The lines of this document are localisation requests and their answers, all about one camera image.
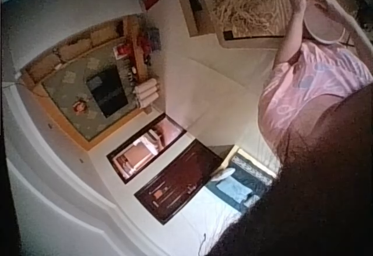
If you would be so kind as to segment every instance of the cable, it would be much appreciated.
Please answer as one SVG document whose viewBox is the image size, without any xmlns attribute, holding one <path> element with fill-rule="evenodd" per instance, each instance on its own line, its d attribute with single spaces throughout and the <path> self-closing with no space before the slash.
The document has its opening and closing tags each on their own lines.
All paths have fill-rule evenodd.
<svg viewBox="0 0 373 256">
<path fill-rule="evenodd" d="M 206 241 L 206 233 L 203 234 L 203 240 L 200 243 L 200 246 L 199 246 L 199 249 L 198 249 L 198 256 L 200 256 L 200 250 L 202 249 L 202 246 L 205 243 L 205 241 Z"/>
<path fill-rule="evenodd" d="M 30 88 L 27 87 L 25 84 L 19 83 L 19 82 L 13 82 L 10 85 L 1 86 L 1 88 L 6 89 L 6 88 L 9 88 L 9 87 L 14 86 L 14 85 L 21 85 L 21 86 L 25 87 L 27 90 L 29 90 L 30 92 L 32 92 L 35 96 L 38 96 L 38 97 L 49 97 L 49 96 L 43 96 L 41 94 L 35 93 L 34 91 L 30 90 Z"/>
</svg>

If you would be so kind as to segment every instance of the woman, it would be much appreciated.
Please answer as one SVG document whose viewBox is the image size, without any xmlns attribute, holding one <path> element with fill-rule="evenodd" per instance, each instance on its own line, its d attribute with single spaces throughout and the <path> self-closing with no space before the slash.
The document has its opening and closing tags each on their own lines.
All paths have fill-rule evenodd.
<svg viewBox="0 0 373 256">
<path fill-rule="evenodd" d="M 340 44 L 302 43 L 306 0 L 290 0 L 293 15 L 277 52 L 273 72 L 259 101 L 259 128 L 272 151 L 296 137 L 311 144 L 318 122 L 343 99 L 372 83 L 372 45 L 336 0 L 313 0 L 351 33 L 358 59 Z"/>
<path fill-rule="evenodd" d="M 259 126 L 282 162 L 272 189 L 207 255 L 372 254 L 373 47 L 335 0 L 314 0 L 351 33 L 302 43 L 306 0 L 293 15 L 259 102 Z"/>
</svg>

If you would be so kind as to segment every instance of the cloth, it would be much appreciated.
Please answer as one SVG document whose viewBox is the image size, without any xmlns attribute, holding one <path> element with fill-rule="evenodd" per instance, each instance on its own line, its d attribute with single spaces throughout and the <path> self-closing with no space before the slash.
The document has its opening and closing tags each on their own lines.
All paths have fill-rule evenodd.
<svg viewBox="0 0 373 256">
<path fill-rule="evenodd" d="M 308 103 L 322 96 L 317 106 L 324 106 L 324 110 L 307 110 L 307 118 L 316 122 L 328 106 L 335 104 L 335 98 L 330 101 L 328 96 L 342 101 L 373 82 L 365 64 L 340 44 L 305 41 L 300 51 L 294 65 L 286 62 L 273 69 L 259 99 L 259 129 L 275 154 L 289 126 Z"/>
<path fill-rule="evenodd" d="M 226 195 L 230 196 L 239 204 L 247 199 L 247 195 L 252 192 L 251 189 L 239 183 L 236 179 L 229 176 L 219 182 L 216 187 Z"/>
</svg>

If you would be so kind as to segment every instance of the black mat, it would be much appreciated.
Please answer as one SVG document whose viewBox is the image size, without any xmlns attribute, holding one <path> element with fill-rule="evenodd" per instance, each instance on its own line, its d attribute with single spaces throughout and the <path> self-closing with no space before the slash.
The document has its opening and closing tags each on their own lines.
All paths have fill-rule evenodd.
<svg viewBox="0 0 373 256">
<path fill-rule="evenodd" d="M 250 160 L 246 159 L 242 155 L 236 153 L 230 160 L 228 167 L 235 169 L 232 174 L 232 178 L 236 179 L 242 185 L 250 188 L 252 193 L 250 193 L 247 199 L 240 204 L 232 199 L 227 194 L 221 192 L 217 185 L 221 181 L 210 181 L 205 186 L 212 193 L 214 193 L 218 198 L 232 206 L 237 211 L 244 213 L 247 211 L 247 207 L 244 203 L 250 199 L 253 195 L 261 197 L 269 188 L 272 183 L 273 177 L 263 170 L 256 167 Z"/>
</svg>

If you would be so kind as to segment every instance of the wooden cabinet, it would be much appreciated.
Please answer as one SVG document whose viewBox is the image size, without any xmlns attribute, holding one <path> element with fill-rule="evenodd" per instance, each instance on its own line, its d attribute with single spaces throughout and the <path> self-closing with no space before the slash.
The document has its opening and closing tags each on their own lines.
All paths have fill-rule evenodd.
<svg viewBox="0 0 373 256">
<path fill-rule="evenodd" d="M 179 0 L 189 36 L 215 33 L 214 25 L 203 0 Z"/>
<path fill-rule="evenodd" d="M 195 140 L 135 197 L 165 224 L 209 181 L 222 160 Z"/>
</svg>

